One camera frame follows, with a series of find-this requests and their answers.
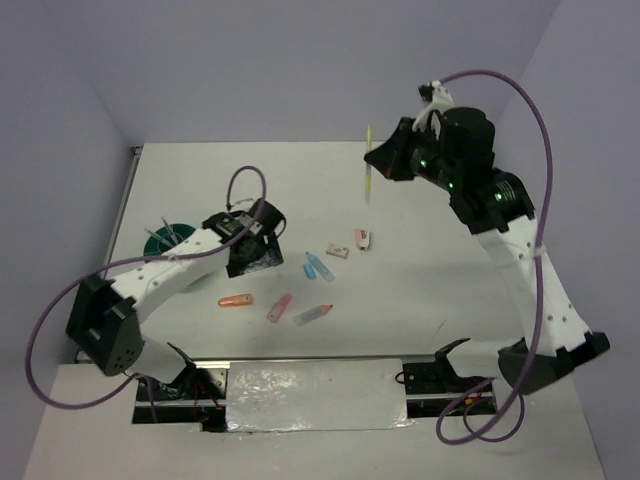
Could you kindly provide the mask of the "yellow clear pen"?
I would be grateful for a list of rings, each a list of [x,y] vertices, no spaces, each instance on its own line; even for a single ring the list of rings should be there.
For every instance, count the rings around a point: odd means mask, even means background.
[[[372,125],[368,124],[366,129],[366,154],[368,154],[372,150],[373,143],[373,131]],[[365,162],[365,186],[364,186],[364,199],[365,203],[369,204],[371,199],[371,179],[372,179],[372,169],[371,165]]]

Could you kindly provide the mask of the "blue clear pen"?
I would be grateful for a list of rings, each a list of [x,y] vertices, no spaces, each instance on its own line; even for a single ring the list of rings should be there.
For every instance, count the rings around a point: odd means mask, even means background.
[[[170,223],[165,219],[164,216],[161,216],[161,221],[164,225],[164,228],[166,229],[167,233],[169,234],[169,236],[171,237],[172,241],[174,242],[174,245],[178,245],[180,242],[178,240],[178,237],[176,236],[173,228],[171,227]]]

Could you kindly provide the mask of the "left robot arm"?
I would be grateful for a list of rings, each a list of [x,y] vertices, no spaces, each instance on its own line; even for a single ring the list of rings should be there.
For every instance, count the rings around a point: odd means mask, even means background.
[[[163,303],[201,278],[230,278],[282,264],[278,244],[285,215],[269,202],[220,212],[176,246],[111,279],[94,274],[78,288],[67,336],[106,376],[138,374],[159,381],[175,399],[196,385],[196,366],[178,347],[143,335],[141,326]]]

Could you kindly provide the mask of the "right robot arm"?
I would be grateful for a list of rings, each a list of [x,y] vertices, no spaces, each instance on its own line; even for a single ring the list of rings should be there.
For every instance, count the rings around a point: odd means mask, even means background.
[[[421,177],[445,190],[449,205],[500,272],[524,329],[518,340],[455,340],[435,354],[436,383],[464,391],[501,378],[530,395],[606,352],[610,343],[577,313],[546,251],[536,246],[538,221],[521,180],[494,167],[494,124],[484,112],[457,107],[428,114],[414,130],[404,117],[391,137],[364,156],[386,179]]]

